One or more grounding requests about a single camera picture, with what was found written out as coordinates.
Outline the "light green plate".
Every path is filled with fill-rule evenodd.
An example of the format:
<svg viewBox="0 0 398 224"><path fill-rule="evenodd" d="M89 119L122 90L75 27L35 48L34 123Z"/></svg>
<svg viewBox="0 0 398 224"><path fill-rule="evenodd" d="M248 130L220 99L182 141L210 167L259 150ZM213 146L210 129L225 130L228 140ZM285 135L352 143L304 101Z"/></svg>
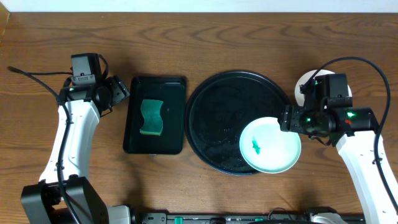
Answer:
<svg viewBox="0 0 398 224"><path fill-rule="evenodd" d="M243 159L253 169L278 174L298 161L302 144L297 133L283 132L277 118L263 117L251 121L239 137Z"/></svg>

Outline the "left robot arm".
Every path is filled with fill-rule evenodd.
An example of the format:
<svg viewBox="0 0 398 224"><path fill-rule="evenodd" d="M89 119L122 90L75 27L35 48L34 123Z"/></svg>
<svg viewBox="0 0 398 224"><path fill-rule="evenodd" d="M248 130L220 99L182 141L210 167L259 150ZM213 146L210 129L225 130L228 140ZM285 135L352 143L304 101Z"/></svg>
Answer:
<svg viewBox="0 0 398 224"><path fill-rule="evenodd" d="M128 96L117 76L60 90L58 129L50 159L39 182L22 189L21 202L30 223L132 222L127 205L106 206L88 180L100 117Z"/></svg>

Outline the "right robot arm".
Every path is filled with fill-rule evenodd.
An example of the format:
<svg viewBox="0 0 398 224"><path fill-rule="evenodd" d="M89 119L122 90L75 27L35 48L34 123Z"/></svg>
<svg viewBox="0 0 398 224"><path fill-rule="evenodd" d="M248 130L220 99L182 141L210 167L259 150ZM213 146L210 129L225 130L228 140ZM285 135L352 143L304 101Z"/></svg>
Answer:
<svg viewBox="0 0 398 224"><path fill-rule="evenodd" d="M346 164L366 223L397 223L397 181L370 108L317 111L287 105L278 122L285 132L311 139L328 137Z"/></svg>

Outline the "white plate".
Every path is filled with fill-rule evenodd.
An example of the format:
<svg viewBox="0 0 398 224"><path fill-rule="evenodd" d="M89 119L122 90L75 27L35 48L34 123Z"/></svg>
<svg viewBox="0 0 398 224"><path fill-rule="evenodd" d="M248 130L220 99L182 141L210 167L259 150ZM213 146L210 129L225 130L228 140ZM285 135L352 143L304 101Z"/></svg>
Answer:
<svg viewBox="0 0 398 224"><path fill-rule="evenodd" d="M302 75L299 78L299 80L297 81L297 83L295 85L294 96L295 96L296 103L299 106L304 106L304 103L305 103L305 95L300 92L300 87L302 85L304 85L315 72L316 72L316 70L311 70L311 71L305 73L304 75ZM335 74L336 74L335 72L332 72L332 71L329 71L329 70L320 70L316 74L316 77L324 76L324 75L335 75Z"/></svg>

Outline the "green sponge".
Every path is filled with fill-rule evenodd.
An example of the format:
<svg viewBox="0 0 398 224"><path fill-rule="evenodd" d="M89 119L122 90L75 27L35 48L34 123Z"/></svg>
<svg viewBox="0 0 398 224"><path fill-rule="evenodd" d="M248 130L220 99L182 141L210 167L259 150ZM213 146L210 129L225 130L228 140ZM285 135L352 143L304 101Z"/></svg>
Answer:
<svg viewBox="0 0 398 224"><path fill-rule="evenodd" d="M143 135L160 136L163 131L163 120L161 117L161 108L163 101L144 99L141 103L141 114L144 118L144 124L140 128Z"/></svg>

